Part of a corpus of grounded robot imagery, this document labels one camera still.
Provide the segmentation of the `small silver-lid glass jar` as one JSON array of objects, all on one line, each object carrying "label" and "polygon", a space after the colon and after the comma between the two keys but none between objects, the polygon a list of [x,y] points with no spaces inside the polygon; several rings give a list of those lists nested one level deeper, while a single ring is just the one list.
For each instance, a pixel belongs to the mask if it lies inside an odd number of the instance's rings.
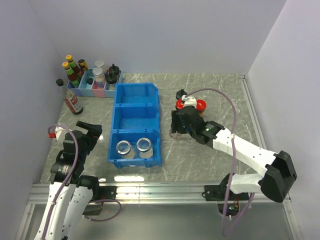
[{"label": "small silver-lid glass jar", "polygon": [[121,140],[116,145],[116,151],[122,159],[134,159],[136,152],[134,147],[127,140]]}]

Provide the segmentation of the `large silver-lid glass jar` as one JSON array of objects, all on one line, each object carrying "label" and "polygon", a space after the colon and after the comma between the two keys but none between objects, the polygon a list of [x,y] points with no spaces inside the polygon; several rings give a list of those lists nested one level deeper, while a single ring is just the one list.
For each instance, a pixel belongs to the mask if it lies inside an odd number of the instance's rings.
[{"label": "large silver-lid glass jar", "polygon": [[149,138],[140,138],[136,143],[136,148],[141,159],[150,159],[153,157],[153,145]]}]

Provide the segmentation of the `black knob-lid glass jar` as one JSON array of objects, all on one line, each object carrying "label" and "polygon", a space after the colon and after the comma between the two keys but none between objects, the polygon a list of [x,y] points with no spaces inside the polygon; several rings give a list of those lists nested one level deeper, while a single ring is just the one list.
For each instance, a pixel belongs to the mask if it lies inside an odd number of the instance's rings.
[{"label": "black knob-lid glass jar", "polygon": [[184,129],[171,129],[169,132],[169,135],[173,139],[179,139],[183,135],[187,134],[187,132]]}]

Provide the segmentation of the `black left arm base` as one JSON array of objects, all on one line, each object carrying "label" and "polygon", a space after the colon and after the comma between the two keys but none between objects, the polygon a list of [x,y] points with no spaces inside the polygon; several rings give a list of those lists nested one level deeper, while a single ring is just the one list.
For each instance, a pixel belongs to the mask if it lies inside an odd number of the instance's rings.
[{"label": "black left arm base", "polygon": [[[109,199],[115,200],[117,194],[117,187],[112,186],[100,186],[98,193],[92,197],[93,200],[102,200],[102,199]],[[104,203],[103,202],[94,202],[90,203],[86,206],[83,215],[85,216],[98,216],[103,210]]]}]

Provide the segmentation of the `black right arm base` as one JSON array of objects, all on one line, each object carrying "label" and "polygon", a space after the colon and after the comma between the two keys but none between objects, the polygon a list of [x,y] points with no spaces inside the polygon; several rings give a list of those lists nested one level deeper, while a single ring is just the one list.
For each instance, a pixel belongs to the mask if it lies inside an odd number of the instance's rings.
[{"label": "black right arm base", "polygon": [[[217,208],[221,215],[223,214],[224,209],[226,189],[227,187],[223,185],[205,185],[204,192],[201,194],[201,196],[207,202],[217,202]],[[235,218],[241,210],[240,202],[248,201],[249,198],[250,196],[246,192],[236,194],[230,190],[226,208],[226,216],[229,218]]]}]

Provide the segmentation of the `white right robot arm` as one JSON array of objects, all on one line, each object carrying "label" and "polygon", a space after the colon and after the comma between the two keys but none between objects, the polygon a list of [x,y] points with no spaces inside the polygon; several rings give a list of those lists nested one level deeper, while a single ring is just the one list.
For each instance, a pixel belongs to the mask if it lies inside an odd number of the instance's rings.
[{"label": "white right robot arm", "polygon": [[171,132],[189,134],[197,143],[235,156],[255,173],[226,175],[213,191],[214,201],[233,200],[237,195],[248,200],[250,193],[262,193],[281,203],[297,180],[291,156],[281,150],[276,153],[256,146],[215,121],[205,121],[195,107],[186,106],[171,112]]}]

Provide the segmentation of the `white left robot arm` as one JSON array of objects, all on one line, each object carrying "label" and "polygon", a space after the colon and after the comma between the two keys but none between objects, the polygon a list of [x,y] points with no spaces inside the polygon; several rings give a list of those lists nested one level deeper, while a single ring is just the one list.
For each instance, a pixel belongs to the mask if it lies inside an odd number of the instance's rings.
[{"label": "white left robot arm", "polygon": [[61,142],[63,149],[50,170],[48,200],[36,240],[71,239],[88,203],[101,195],[98,178],[82,172],[87,156],[102,134],[102,126],[83,121],[76,126],[87,132],[60,124],[48,128],[49,138]]}]

